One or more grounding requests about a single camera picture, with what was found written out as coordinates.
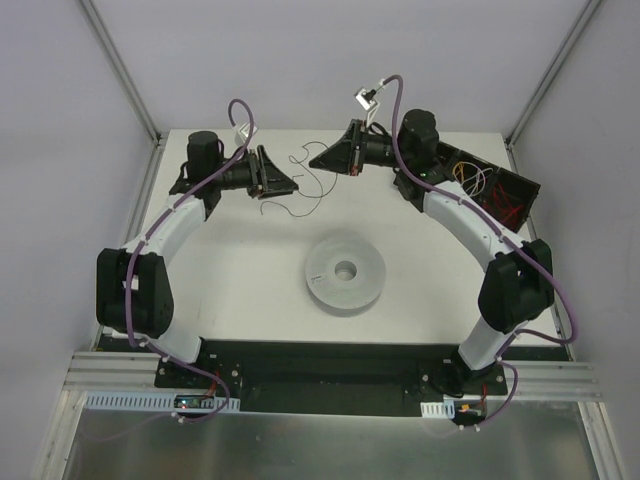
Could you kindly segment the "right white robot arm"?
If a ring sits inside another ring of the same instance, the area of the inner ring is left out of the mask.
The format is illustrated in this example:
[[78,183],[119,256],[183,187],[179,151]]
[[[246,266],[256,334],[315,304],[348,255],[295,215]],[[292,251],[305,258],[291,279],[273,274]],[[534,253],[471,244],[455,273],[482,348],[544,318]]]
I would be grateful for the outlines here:
[[484,385],[514,337],[553,304],[554,289],[547,279],[552,255],[544,241],[527,242],[488,216],[446,171],[438,145],[434,114],[412,109],[395,134],[352,121],[309,165],[349,176],[359,175],[366,165],[394,169],[403,198],[446,228],[481,266],[480,318],[429,375],[436,391],[460,398]]

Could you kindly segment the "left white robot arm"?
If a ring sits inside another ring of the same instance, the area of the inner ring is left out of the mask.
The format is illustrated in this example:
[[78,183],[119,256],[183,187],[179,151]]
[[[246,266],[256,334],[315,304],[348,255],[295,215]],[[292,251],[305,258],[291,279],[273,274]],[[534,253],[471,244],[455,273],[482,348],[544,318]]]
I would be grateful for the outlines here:
[[264,146],[241,145],[226,157],[212,131],[188,138],[186,160],[156,218],[124,246],[97,257],[98,323],[179,361],[176,375],[188,388],[204,387],[210,363],[201,338],[179,326],[167,268],[186,240],[211,216],[223,192],[243,189],[255,199],[291,195],[297,183],[269,158]]

